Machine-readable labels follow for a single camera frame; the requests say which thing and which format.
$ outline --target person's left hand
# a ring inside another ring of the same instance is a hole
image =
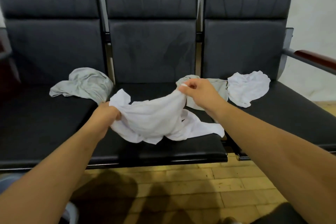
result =
[[[106,135],[109,126],[115,120],[120,120],[120,117],[120,111],[114,106],[109,106],[109,102],[101,103],[92,113],[90,119],[84,124],[83,128],[97,135],[100,140]]]

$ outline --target chair backrest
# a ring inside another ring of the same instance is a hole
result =
[[[197,0],[106,0],[115,81],[175,82],[195,73]]]
[[[204,0],[202,77],[276,79],[291,0]]]
[[[67,80],[79,67],[106,72],[99,0],[1,0],[20,79]]]

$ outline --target row of seats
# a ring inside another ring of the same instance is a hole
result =
[[[197,0],[105,0],[115,87],[132,101],[171,93],[195,74]],[[276,81],[291,0],[204,0],[201,75],[226,79],[261,70],[270,91],[244,111],[327,150],[335,118]],[[51,98],[55,83],[78,67],[107,73],[99,0],[1,0],[22,89],[0,104],[0,169],[29,169],[75,133],[96,104]],[[193,110],[202,121],[213,120]],[[323,128],[314,123],[319,120]],[[225,162],[218,135],[157,145],[133,144],[109,130],[89,168]]]

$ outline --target forearm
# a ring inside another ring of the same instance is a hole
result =
[[[85,127],[0,196],[3,223],[58,223],[99,139]]]
[[[335,156],[224,101],[213,116],[306,221],[336,219]]]

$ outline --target hand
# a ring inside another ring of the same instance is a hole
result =
[[[179,86],[178,90],[192,97],[196,105],[204,108],[209,113],[214,112],[219,103],[224,101],[207,79],[189,79],[184,84],[187,87]]]
[[[114,106],[109,106],[109,102],[101,103],[84,124],[83,129],[94,133],[100,140],[106,135],[109,126],[115,120],[120,120],[120,117],[120,111]]]

